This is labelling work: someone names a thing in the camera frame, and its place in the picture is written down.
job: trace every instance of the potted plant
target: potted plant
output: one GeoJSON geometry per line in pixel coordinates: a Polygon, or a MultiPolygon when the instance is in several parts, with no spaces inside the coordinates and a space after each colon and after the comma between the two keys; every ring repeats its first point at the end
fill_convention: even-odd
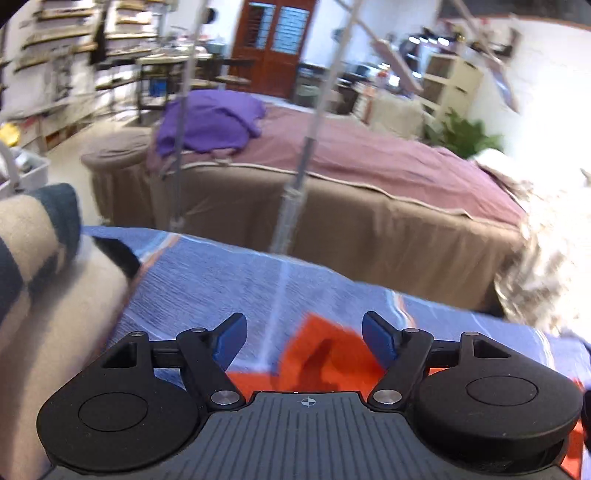
{"type": "Polygon", "coordinates": [[[503,151],[502,135],[487,136],[482,120],[469,122],[454,109],[450,109],[446,116],[441,131],[425,125],[425,139],[428,145],[445,147],[465,160],[487,148],[503,151]]]}

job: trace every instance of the round ottoman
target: round ottoman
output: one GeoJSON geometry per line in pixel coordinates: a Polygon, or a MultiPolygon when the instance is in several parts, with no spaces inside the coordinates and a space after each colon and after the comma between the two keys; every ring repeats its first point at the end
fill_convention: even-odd
{"type": "Polygon", "coordinates": [[[81,156],[92,172],[92,189],[104,220],[115,226],[154,227],[144,162],[151,130],[123,127],[93,139],[81,156]]]}

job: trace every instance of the white basket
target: white basket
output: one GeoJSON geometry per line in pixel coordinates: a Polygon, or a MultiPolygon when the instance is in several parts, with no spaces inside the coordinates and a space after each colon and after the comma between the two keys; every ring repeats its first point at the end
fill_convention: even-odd
{"type": "Polygon", "coordinates": [[[39,189],[48,182],[47,169],[49,167],[49,160],[46,158],[29,151],[23,151],[20,148],[8,148],[0,141],[1,160],[4,160],[6,163],[9,179],[0,185],[0,200],[12,197],[17,193],[39,189]],[[33,166],[24,175],[20,175],[15,162],[15,156],[19,156],[22,152],[27,155],[28,161],[33,166]]]}

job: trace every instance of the window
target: window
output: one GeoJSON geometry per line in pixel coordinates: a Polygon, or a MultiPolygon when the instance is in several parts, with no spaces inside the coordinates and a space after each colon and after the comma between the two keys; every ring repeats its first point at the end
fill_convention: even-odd
{"type": "Polygon", "coordinates": [[[297,55],[306,29],[308,15],[310,15],[308,10],[281,7],[272,50],[297,55]]]}
{"type": "Polygon", "coordinates": [[[251,2],[248,5],[248,23],[244,46],[265,50],[271,29],[275,5],[251,2]]]}

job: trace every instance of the wooden door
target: wooden door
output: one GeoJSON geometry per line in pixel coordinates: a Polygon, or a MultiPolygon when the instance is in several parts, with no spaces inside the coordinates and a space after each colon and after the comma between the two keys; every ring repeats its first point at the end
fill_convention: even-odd
{"type": "Polygon", "coordinates": [[[315,6],[316,0],[245,0],[232,57],[255,59],[253,92],[290,95],[315,6]]]}

